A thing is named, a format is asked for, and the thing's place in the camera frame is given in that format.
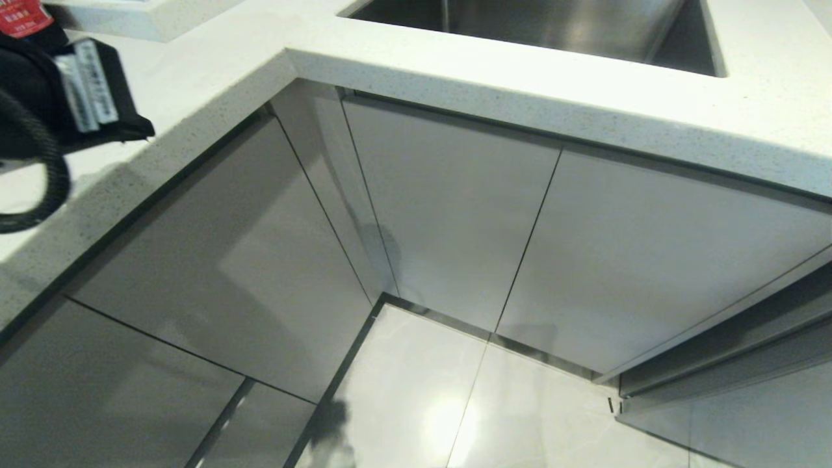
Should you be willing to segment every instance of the stainless steel sink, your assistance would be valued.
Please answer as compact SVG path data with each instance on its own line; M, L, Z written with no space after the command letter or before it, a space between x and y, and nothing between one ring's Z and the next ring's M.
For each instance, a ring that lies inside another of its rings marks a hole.
M350 17L720 76L702 0L373 0Z

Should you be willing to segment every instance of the coiled black cord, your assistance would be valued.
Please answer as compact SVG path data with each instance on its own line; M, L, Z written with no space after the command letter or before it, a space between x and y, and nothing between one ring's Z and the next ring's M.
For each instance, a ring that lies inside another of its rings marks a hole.
M33 160L47 170L47 190L36 207L23 213L0 213L0 234L25 231L50 217L69 198L69 168L57 139L26 106L0 87L0 122L17 127L37 150Z

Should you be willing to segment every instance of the kitchen cabinet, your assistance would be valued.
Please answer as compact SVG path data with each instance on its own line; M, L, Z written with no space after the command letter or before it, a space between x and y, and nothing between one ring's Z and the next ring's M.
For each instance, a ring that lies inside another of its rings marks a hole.
M71 302L33 320L0 350L3 466L184 466L243 381Z
M362 97L344 110L399 295L493 331L560 145Z
M323 395L370 311L273 117L154 205L70 294L309 401Z
M283 466L312 411L314 406L306 401L255 384L237 406L202 468Z
M614 375L809 273L830 220L820 202L567 146L498 334Z

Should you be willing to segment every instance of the white label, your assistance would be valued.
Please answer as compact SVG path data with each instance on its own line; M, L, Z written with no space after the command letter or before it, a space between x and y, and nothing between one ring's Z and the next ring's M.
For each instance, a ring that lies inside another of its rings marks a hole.
M67 103L75 120L75 128L81 133L95 132L99 129L92 100L84 86L84 77L78 68L74 55L61 55L55 58L57 69L61 72L63 91L67 94Z
M96 119L100 123L112 123L118 120L116 104L112 101L110 85L106 81L104 67L98 57L96 45L91 40L75 43L75 53L78 57L78 65L84 76L84 83L87 85L87 92L92 99L92 108L95 109Z

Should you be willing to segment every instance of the white quartz countertop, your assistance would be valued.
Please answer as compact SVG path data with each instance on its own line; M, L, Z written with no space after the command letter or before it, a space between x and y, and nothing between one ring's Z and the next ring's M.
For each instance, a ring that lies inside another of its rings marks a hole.
M832 38L802 0L706 1L727 77L338 17L354 0L245 0L168 43L92 35L158 135L68 156L66 206L0 235L0 330L298 77L832 197ZM0 176L0 212L37 199L39 171Z

